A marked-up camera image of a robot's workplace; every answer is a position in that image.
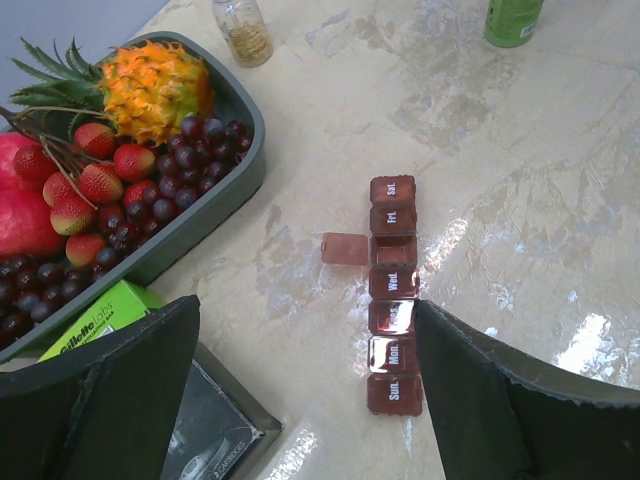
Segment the red weekly pill organizer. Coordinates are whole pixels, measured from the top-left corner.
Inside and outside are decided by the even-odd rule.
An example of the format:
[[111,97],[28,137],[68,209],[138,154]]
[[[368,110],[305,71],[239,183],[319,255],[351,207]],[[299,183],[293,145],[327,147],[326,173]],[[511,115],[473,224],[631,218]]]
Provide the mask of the red weekly pill organizer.
[[367,408],[376,415],[417,417],[423,389],[416,356],[416,181],[411,175],[370,181],[370,233],[328,232],[321,259],[330,265],[369,266]]

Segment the green pill bottle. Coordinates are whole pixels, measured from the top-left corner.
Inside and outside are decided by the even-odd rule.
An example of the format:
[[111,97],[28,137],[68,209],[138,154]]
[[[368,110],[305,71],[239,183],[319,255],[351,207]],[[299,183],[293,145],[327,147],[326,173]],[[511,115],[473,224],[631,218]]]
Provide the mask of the green pill bottle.
[[490,0],[485,38],[500,48],[524,45],[533,35],[543,4],[543,0]]

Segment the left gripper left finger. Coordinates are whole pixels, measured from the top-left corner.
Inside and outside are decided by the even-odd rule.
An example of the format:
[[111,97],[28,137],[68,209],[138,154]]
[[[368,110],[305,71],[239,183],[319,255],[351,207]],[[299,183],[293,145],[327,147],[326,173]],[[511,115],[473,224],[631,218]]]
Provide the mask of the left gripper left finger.
[[4,479],[158,479],[200,328],[181,297],[1,376]]

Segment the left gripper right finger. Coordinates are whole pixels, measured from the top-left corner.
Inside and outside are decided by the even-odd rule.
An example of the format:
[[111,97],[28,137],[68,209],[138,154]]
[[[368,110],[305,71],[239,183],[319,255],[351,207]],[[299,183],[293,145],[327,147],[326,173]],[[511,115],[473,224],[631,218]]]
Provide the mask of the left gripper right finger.
[[555,367],[431,301],[414,312],[447,478],[638,478],[638,391]]

